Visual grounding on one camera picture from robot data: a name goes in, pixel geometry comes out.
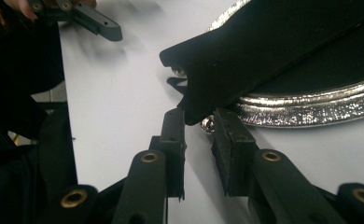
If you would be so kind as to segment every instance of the person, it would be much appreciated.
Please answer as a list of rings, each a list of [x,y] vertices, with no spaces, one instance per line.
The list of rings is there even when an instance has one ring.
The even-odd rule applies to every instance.
[[[96,6],[95,0],[81,2]],[[27,0],[0,0],[0,138],[11,131],[35,140],[48,114],[31,95],[63,79],[57,22],[42,21]]]

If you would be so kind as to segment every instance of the textured silver edge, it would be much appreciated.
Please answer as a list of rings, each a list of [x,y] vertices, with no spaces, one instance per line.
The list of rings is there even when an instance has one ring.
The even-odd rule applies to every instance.
[[[250,0],[240,0],[207,29],[222,26]],[[234,112],[248,125],[269,128],[304,128],[364,118],[364,81],[337,90],[301,95],[249,94],[235,103]],[[214,131],[213,116],[202,121],[205,133]]]

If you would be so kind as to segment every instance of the human hand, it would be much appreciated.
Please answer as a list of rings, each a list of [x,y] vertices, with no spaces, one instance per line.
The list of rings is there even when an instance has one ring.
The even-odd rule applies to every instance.
[[[97,5],[96,0],[70,0],[70,1],[74,5],[77,3],[84,3],[90,7],[95,7]],[[34,12],[31,10],[27,0],[5,0],[5,2],[11,8],[20,11],[22,15],[24,15],[26,18],[30,20],[37,19],[36,14],[34,14]],[[46,4],[51,6],[51,5],[56,5],[56,2],[54,0],[50,0],[47,1]]]

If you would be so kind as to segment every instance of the tiled floor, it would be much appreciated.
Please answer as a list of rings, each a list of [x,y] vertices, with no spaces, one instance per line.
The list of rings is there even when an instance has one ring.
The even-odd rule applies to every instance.
[[[40,92],[32,95],[32,97],[34,98],[34,100],[40,103],[66,102],[65,82],[60,83],[58,86],[56,86],[50,91]],[[23,136],[17,136],[14,133],[9,133],[9,136],[18,146],[28,145],[33,143],[31,140],[26,139]]]

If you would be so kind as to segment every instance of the white tabletop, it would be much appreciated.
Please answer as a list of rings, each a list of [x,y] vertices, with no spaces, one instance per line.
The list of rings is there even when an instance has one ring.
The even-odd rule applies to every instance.
[[[160,135],[163,115],[182,95],[166,84],[174,74],[159,53],[205,32],[234,0],[98,0],[120,24],[110,42],[61,26],[63,65],[79,184],[102,190],[129,171],[133,156]],[[309,129],[250,127],[260,148],[284,152],[320,188],[364,184],[364,119]],[[225,198],[201,128],[186,127],[186,200],[169,200],[169,223],[249,223],[247,198]]]

